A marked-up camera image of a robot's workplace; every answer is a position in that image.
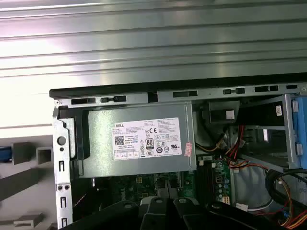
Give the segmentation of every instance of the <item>connector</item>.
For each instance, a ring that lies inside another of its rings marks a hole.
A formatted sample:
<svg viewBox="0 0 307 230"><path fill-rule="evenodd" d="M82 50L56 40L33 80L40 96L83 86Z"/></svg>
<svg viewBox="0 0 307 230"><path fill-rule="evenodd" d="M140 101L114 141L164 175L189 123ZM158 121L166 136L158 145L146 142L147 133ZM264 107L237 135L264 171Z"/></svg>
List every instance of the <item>connector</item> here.
<svg viewBox="0 0 307 230"><path fill-rule="evenodd" d="M223 196L222 197L222 202L225 204L230 205L230 198L228 196Z"/></svg>

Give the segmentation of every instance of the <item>barcode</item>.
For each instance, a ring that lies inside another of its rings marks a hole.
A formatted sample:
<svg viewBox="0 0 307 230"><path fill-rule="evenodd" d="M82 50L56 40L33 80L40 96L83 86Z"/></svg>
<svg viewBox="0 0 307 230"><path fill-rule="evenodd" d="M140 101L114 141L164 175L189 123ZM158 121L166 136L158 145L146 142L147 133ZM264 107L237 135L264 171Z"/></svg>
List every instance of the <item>barcode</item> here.
<svg viewBox="0 0 307 230"><path fill-rule="evenodd" d="M276 115L277 116L282 116L283 115L282 107L280 105L276 106Z"/></svg>
<svg viewBox="0 0 307 230"><path fill-rule="evenodd" d="M115 145L124 145L124 136L115 137Z"/></svg>

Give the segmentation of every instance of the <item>black plastic edge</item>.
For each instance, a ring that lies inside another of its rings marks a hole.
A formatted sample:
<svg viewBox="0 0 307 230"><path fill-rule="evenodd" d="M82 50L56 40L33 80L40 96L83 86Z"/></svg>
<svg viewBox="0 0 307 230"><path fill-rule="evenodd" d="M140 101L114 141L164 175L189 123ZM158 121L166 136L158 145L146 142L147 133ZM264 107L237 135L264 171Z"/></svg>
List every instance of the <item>black plastic edge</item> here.
<svg viewBox="0 0 307 230"><path fill-rule="evenodd" d="M245 77L210 78L194 80L170 80L131 84L116 84L67 89L51 89L49 96L54 99L103 95L111 93L152 92L157 90L182 90L193 88L232 87L252 84L294 83L307 80L307 73L256 75Z"/></svg>

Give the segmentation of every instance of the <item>green circuit board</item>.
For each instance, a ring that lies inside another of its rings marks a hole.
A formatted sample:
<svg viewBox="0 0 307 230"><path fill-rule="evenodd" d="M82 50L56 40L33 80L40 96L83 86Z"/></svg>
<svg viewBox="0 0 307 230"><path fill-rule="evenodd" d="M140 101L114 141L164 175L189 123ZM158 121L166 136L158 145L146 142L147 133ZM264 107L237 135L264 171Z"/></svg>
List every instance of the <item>green circuit board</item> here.
<svg viewBox="0 0 307 230"><path fill-rule="evenodd" d="M193 171L131 175L110 178L113 203L121 200L140 202L145 197L157 196L158 189L165 188L165 181L176 188L178 197L195 196Z"/></svg>
<svg viewBox="0 0 307 230"><path fill-rule="evenodd" d="M213 183L214 197L216 201L230 203L231 197L231 174L227 163L222 159L213 160Z"/></svg>

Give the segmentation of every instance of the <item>power supply label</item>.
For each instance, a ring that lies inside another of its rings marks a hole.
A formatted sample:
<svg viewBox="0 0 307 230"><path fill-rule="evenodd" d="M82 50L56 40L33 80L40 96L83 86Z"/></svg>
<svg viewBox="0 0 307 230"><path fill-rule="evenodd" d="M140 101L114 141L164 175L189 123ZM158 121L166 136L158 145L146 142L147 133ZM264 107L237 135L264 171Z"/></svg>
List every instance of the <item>power supply label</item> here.
<svg viewBox="0 0 307 230"><path fill-rule="evenodd" d="M112 146L115 161L181 155L179 119L115 123Z"/></svg>

